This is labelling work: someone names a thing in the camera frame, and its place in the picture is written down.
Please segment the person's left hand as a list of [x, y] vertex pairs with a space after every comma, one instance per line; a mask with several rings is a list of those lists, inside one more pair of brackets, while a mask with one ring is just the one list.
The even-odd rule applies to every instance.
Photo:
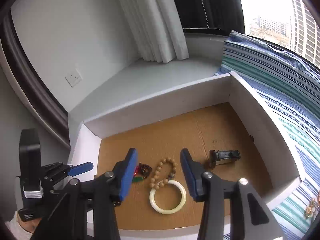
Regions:
[[18, 214], [18, 211], [16, 210], [13, 218], [6, 221], [5, 225], [15, 237], [15, 239], [28, 240], [31, 239], [41, 220], [41, 218], [37, 218], [27, 222], [23, 222]]

